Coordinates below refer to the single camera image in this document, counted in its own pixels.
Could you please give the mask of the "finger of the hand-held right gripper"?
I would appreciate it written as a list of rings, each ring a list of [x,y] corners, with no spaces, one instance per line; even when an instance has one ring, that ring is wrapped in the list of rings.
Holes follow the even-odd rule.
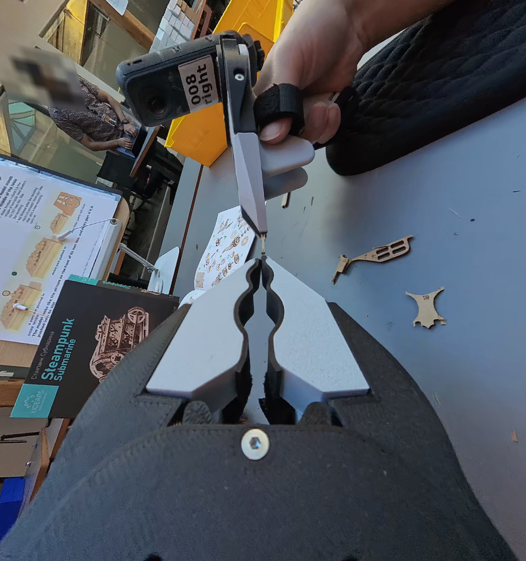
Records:
[[[232,134],[231,150],[243,218],[257,235],[266,235],[267,216],[257,134]]]

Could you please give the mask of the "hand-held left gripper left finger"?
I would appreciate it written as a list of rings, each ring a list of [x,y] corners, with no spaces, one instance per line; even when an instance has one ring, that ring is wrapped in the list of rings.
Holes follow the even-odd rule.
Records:
[[[147,392],[202,401],[222,422],[240,421],[252,389],[248,334],[261,260],[252,259],[198,297],[146,385]]]

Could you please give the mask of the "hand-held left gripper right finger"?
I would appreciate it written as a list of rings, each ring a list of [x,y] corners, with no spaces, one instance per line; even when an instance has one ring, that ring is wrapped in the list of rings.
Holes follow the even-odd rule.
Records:
[[[261,400],[268,422],[294,424],[312,403],[366,395],[369,384],[328,302],[268,257],[261,280],[274,322]]]

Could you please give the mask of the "yellow plastic bin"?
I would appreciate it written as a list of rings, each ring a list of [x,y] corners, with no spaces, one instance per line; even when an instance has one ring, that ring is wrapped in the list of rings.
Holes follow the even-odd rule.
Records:
[[[259,77],[255,47],[247,48],[239,35],[259,41],[268,55],[294,12],[294,1],[230,1],[215,30],[216,55],[207,63],[214,67],[221,101],[174,119],[165,143],[185,157],[210,167],[229,147],[230,128],[253,130],[252,87]]]

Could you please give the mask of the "black model kit box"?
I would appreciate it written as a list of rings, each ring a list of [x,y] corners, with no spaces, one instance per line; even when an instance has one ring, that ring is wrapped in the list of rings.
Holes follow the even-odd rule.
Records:
[[[113,368],[178,306],[178,297],[70,276],[11,417],[74,419]]]

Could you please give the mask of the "person's right hand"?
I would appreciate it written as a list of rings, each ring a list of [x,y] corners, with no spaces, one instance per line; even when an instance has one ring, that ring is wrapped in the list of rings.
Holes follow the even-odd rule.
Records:
[[[303,1],[267,56],[255,87],[257,96],[291,84],[303,95],[302,138],[324,144],[341,122],[329,100],[351,83],[378,29],[381,1]]]

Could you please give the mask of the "white gridded panel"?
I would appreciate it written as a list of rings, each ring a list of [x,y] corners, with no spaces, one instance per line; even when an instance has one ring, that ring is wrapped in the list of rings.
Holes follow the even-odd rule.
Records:
[[[205,1],[168,1],[149,52],[179,45],[194,37]]]

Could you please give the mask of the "illustrated instruction booklet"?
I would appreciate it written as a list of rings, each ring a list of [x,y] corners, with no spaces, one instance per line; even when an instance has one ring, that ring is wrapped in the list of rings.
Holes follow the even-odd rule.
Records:
[[[219,213],[196,270],[195,289],[207,291],[236,271],[245,263],[255,239],[240,206]]]

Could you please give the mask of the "white stand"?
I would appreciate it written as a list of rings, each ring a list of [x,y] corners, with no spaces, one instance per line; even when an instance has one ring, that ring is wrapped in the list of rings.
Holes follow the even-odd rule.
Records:
[[[172,294],[171,285],[173,283],[177,260],[180,248],[174,247],[164,255],[161,255],[154,263],[154,270],[151,274],[147,290],[155,293]]]

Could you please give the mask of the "slotted wooden lever piece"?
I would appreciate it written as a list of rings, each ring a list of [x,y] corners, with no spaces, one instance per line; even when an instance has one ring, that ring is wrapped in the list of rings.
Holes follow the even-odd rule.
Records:
[[[413,235],[408,235],[387,245],[374,247],[370,251],[352,259],[344,255],[340,255],[335,273],[331,279],[332,283],[336,284],[338,277],[341,274],[346,273],[352,263],[359,261],[386,263],[390,260],[406,255],[410,251],[410,241],[413,237]]]

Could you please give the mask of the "bat-shaped wooden piece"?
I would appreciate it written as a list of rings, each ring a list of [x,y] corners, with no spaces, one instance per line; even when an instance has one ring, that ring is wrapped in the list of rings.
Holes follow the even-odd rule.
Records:
[[[405,292],[405,294],[413,298],[418,305],[418,314],[413,320],[413,326],[420,325],[430,329],[435,326],[436,321],[439,321],[441,325],[447,324],[446,320],[439,315],[435,308],[435,298],[444,290],[445,288],[442,286],[439,289],[425,295],[416,295],[410,292]]]

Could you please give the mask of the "instruction poster on wooden board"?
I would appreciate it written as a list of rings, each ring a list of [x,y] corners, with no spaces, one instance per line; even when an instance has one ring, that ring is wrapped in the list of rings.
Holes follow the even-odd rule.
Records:
[[[0,340],[38,345],[70,275],[100,278],[117,190],[0,155]]]

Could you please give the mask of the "cardboard box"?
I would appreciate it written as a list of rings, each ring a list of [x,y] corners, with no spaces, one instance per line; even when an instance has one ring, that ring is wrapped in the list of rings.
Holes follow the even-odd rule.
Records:
[[[22,477],[46,418],[12,418],[10,407],[0,407],[0,478]]]

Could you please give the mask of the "black wrist rest pad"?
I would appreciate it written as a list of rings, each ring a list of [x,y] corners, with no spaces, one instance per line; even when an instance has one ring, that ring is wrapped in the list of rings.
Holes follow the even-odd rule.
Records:
[[[325,151],[341,176],[374,170],[526,97],[526,1],[455,1],[355,74]]]

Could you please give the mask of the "blue plastic bin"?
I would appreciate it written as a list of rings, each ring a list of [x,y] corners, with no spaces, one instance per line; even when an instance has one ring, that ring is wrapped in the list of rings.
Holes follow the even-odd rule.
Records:
[[[0,492],[0,542],[14,525],[23,501],[25,480],[22,477],[6,479]]]

